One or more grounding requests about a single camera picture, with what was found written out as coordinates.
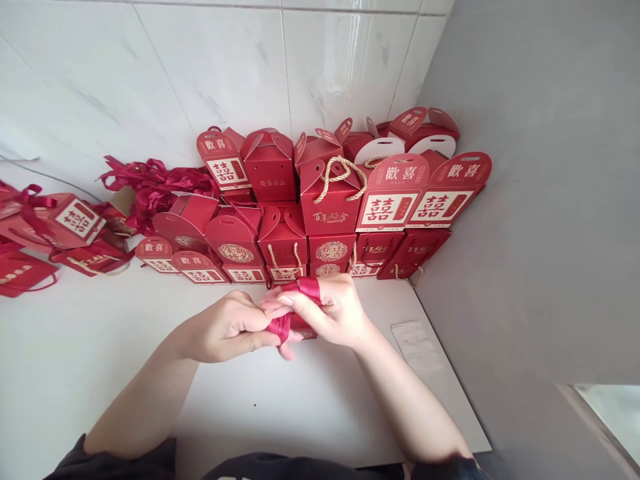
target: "tile grout line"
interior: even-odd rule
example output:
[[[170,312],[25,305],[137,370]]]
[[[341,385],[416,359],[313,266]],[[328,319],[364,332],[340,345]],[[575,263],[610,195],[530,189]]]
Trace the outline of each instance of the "tile grout line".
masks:
[[[395,86],[395,92],[393,93],[393,98],[391,99],[391,104],[389,106],[389,111],[387,112],[386,120],[389,120],[389,116],[391,114],[391,109],[393,108],[393,102],[395,101],[396,95],[398,95],[398,89],[400,88],[400,83],[402,82],[402,74],[405,71],[405,67],[407,66],[407,59],[409,58],[409,52],[411,50],[411,46],[413,45],[413,40],[415,38],[415,31],[418,28],[418,16],[415,18],[415,23],[413,24],[413,31],[411,32],[411,40],[409,41],[409,46],[407,47],[407,51],[405,52],[405,60],[402,62],[402,68],[400,69],[400,75],[398,76],[398,84]]]
[[[392,10],[354,10],[354,9],[306,9],[302,7],[272,7],[270,5],[228,5],[224,3],[198,3],[198,2],[181,2],[181,1],[134,1],[134,0],[39,0],[54,2],[83,2],[83,3],[128,3],[130,5],[166,5],[172,7],[203,7],[203,8],[226,8],[226,9],[247,9],[247,10],[280,10],[280,11],[299,11],[314,13],[359,13],[362,15],[410,15],[418,17],[446,17],[446,13],[421,13],[407,11]]]
[[[289,88],[289,64],[287,62],[287,42],[285,40],[285,12],[280,10],[282,28],[282,51],[285,56],[285,79],[287,81],[287,106],[289,107],[289,136],[293,140],[293,119],[291,118],[291,89]]]
[[[191,128],[191,132],[193,134],[193,138],[194,140],[197,138],[197,136],[199,135],[199,133],[195,132],[195,129],[193,128],[193,125],[191,124],[191,120],[189,120],[189,116],[187,115],[187,112],[185,111],[184,106],[182,105],[182,102],[180,101],[180,98],[178,97],[178,94],[175,91],[175,88],[171,82],[171,79],[169,78],[169,74],[167,73],[167,69],[165,68],[164,63],[162,63],[162,60],[160,59],[160,55],[158,55],[158,50],[156,50],[155,45],[153,44],[151,37],[149,36],[149,32],[147,32],[147,28],[145,27],[144,22],[142,22],[142,18],[140,18],[140,14],[138,13],[138,9],[135,7],[134,2],[132,2],[131,0],[129,0],[128,4],[130,4],[130,6],[132,6],[133,8],[133,12],[135,13],[136,18],[138,18],[138,23],[140,24],[140,27],[142,28],[142,31],[145,33],[145,36],[147,38],[147,40],[149,41],[149,44],[151,46],[151,49],[153,50],[153,54],[155,55],[156,60],[158,60],[158,64],[160,65],[160,68],[162,69],[162,73],[164,73],[165,78],[167,80],[167,83],[169,84],[171,91],[173,92],[173,96],[175,97],[176,102],[178,102],[178,105],[180,106],[180,110],[182,110],[182,114],[185,116],[185,120],[187,121],[187,124],[189,124],[189,128]]]

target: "gold rope handle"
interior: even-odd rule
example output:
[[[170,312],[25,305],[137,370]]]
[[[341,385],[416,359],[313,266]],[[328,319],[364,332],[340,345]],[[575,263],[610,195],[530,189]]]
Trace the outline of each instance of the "gold rope handle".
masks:
[[[282,275],[282,270],[280,270],[280,267],[278,267],[278,264],[275,262],[275,254],[273,253],[271,244],[268,244],[267,248],[269,249],[269,253],[271,254],[271,261],[273,262],[273,266],[275,267],[276,272]],[[302,271],[302,262],[300,262],[300,257],[298,256],[298,242],[293,244],[293,254],[295,255],[295,259],[298,260],[298,268],[291,272],[293,275],[295,275],[299,271]]]
[[[337,177],[329,178],[329,174],[331,173],[331,166],[335,162],[341,163],[345,168],[345,172],[342,175],[338,175]],[[360,176],[360,180],[362,180],[362,188],[360,189],[360,191],[358,193],[356,193],[355,195],[352,195],[351,197],[349,197],[347,199],[347,201],[358,200],[358,198],[362,197],[362,195],[364,194],[365,190],[367,189],[367,176],[364,174],[364,172],[362,172],[362,170],[360,170],[360,168],[358,168],[356,165],[354,165],[352,162],[350,162],[346,158],[333,157],[331,160],[329,160],[327,162],[327,170],[326,170],[325,174],[320,176],[320,178],[325,182],[325,186],[324,186],[324,188],[322,188],[322,192],[320,192],[320,195],[318,195],[318,198],[316,198],[316,200],[314,200],[313,202],[314,203],[322,202],[322,200],[325,198],[327,192],[329,191],[329,184],[331,182],[335,182],[335,181],[340,181],[340,180],[346,179],[351,174],[351,170],[352,169],[354,170],[354,172],[356,172]]]
[[[110,255],[106,255],[106,258],[111,259],[111,260],[116,260],[119,261],[120,259],[117,259],[115,257],[111,257]],[[72,258],[68,258],[67,260],[69,260],[72,264],[77,265],[80,268],[83,268],[84,270],[90,272],[90,273],[94,273],[96,275],[104,275],[105,277],[116,277],[118,275],[120,275],[122,272],[126,271],[129,266],[131,265],[131,263],[127,263],[127,266],[125,268],[123,268],[122,270],[116,272],[116,273],[104,273],[104,272],[98,272],[97,270],[93,270],[90,269],[89,266],[87,266],[87,264],[85,262],[82,261],[78,261],[76,259],[72,259]]]
[[[408,284],[410,284],[411,288],[418,288],[420,286],[420,283],[422,282],[422,277],[425,276],[425,270],[422,267],[418,267],[418,270],[420,270],[420,278],[418,278],[418,283],[416,283],[415,285],[411,283],[411,279],[401,279],[398,278],[398,264],[394,263],[395,265],[395,279],[396,280],[404,280],[405,282],[407,282]]]
[[[384,160],[385,158],[389,158],[388,155],[381,155],[380,157],[372,157],[369,160],[367,160],[365,162],[365,168],[368,168],[369,170],[373,170],[374,168],[376,168],[376,165]]]

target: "ribbon bow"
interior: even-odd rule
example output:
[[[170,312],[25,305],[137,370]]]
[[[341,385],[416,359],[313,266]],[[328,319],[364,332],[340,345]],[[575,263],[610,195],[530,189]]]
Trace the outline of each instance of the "ribbon bow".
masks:
[[[25,220],[25,222],[27,222],[27,224],[31,228],[33,228],[33,231],[36,233],[36,235],[39,235],[40,237],[42,237],[43,235],[49,235],[50,237],[52,237],[53,232],[40,218],[38,218],[38,216],[36,216],[34,209],[55,208],[58,205],[58,200],[48,197],[39,197],[38,194],[40,192],[42,192],[42,187],[40,185],[32,183],[27,188],[22,190],[22,192],[14,195],[13,200],[22,205],[22,208],[20,208],[20,215]]]

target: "red satin ribbon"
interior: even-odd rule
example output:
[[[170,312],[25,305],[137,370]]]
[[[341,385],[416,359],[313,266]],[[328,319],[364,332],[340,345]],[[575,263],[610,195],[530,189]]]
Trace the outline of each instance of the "red satin ribbon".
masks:
[[[35,214],[34,208],[44,207],[47,209],[55,208],[58,205],[58,201],[48,197],[38,197],[38,193],[42,192],[42,187],[34,183],[30,184],[22,192],[14,195],[13,200],[22,205],[20,209],[20,215],[27,224],[33,228],[36,235],[42,237],[43,235],[53,236],[53,232],[49,230],[49,227],[38,218]],[[49,240],[44,238],[47,243],[51,244]]]
[[[308,296],[316,305],[322,305],[322,299],[320,298],[320,284],[318,283],[318,279],[300,277],[298,278],[298,281],[300,282],[300,285],[298,285],[297,281],[282,285],[282,291],[298,291]],[[289,338],[289,332],[291,331],[291,316],[292,313],[288,312],[282,317],[273,319],[265,329],[266,331],[275,333],[278,337],[280,337],[280,345],[284,345],[284,343]]]

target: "marble tile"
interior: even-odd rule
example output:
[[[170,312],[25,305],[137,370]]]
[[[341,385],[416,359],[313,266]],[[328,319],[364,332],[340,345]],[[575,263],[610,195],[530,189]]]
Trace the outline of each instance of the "marble tile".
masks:
[[[422,6],[422,0],[282,0],[282,6],[318,10],[372,10],[418,13]]]
[[[280,11],[135,8],[196,132],[218,125],[291,134]]]
[[[416,17],[285,11],[293,136],[389,114]]]
[[[415,106],[446,22],[446,17],[418,17],[388,120]]]
[[[454,0],[424,0],[420,13],[448,15]]]
[[[132,3],[184,3],[189,5],[229,5],[238,7],[280,7],[280,0],[131,0]]]
[[[133,10],[124,3],[2,2],[0,34],[82,126],[71,149],[102,162],[161,159],[199,165],[195,136]]]

